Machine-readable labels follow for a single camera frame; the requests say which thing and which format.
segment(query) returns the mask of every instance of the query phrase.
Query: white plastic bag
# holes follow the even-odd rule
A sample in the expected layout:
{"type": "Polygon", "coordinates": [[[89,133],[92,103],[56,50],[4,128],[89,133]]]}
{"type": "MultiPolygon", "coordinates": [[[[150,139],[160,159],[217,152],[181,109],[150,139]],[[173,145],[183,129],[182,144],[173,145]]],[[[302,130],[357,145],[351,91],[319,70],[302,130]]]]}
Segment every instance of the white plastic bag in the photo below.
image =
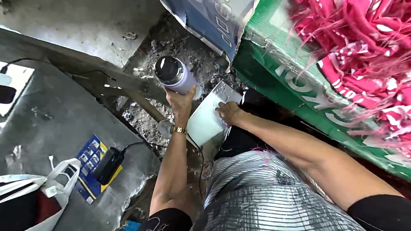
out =
{"type": "Polygon", "coordinates": [[[80,173],[80,166],[81,162],[78,159],[70,159],[60,162],[48,176],[37,176],[37,175],[5,175],[0,176],[0,183],[9,183],[0,187],[0,196],[4,195],[8,192],[16,190],[20,187],[33,183],[33,185],[20,190],[0,201],[0,203],[15,199],[19,196],[26,195],[31,193],[40,187],[42,192],[45,193],[47,197],[55,197],[58,203],[61,206],[61,210],[54,214],[53,216],[47,218],[42,223],[37,224],[26,231],[52,231],[55,224],[57,223],[58,219],[60,218],[61,214],[63,213],[64,209],[66,208],[69,202],[69,195],[73,190],[74,185],[76,184],[77,178],[79,177],[80,173]],[[63,173],[68,165],[72,165],[75,169],[73,176],[69,179],[65,186],[58,183],[55,179],[58,174],[63,173]]]}

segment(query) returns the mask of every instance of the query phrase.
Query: concrete floor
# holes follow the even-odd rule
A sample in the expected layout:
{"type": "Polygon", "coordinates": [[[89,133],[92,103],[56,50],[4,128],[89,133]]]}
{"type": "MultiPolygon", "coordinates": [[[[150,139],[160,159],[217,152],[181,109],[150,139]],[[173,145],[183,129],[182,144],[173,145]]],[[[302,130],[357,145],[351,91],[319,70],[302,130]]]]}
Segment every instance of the concrete floor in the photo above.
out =
{"type": "Polygon", "coordinates": [[[123,67],[164,12],[159,0],[11,0],[0,24],[123,67]]]}

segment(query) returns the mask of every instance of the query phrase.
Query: striped shirt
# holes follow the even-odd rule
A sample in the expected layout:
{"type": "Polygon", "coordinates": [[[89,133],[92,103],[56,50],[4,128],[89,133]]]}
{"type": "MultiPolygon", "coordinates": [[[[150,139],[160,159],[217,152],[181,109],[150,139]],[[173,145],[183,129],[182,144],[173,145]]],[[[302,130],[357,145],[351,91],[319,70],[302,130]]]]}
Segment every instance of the striped shirt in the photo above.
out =
{"type": "Polygon", "coordinates": [[[218,159],[194,231],[363,231],[278,153],[218,159]]]}

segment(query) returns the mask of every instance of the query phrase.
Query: gold wristwatch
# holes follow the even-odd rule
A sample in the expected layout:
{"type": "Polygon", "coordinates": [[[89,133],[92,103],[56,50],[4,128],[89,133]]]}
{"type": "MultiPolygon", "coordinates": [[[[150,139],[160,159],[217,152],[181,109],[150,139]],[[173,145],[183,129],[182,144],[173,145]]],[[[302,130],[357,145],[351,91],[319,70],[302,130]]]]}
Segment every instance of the gold wristwatch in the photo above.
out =
{"type": "Polygon", "coordinates": [[[173,132],[179,132],[179,133],[187,134],[187,129],[182,128],[182,127],[175,127],[173,125],[173,127],[171,128],[171,133],[173,133],[173,132]]]}

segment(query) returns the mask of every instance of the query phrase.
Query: water bottle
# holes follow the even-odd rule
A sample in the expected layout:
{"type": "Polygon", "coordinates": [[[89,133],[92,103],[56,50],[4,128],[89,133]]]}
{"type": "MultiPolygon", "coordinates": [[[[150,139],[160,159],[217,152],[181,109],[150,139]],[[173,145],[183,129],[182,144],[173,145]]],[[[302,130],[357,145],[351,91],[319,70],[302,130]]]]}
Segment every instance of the water bottle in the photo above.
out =
{"type": "Polygon", "coordinates": [[[157,79],[171,90],[186,95],[193,85],[197,85],[193,100],[198,100],[203,93],[199,83],[179,59],[173,56],[163,56],[155,64],[157,79]]]}

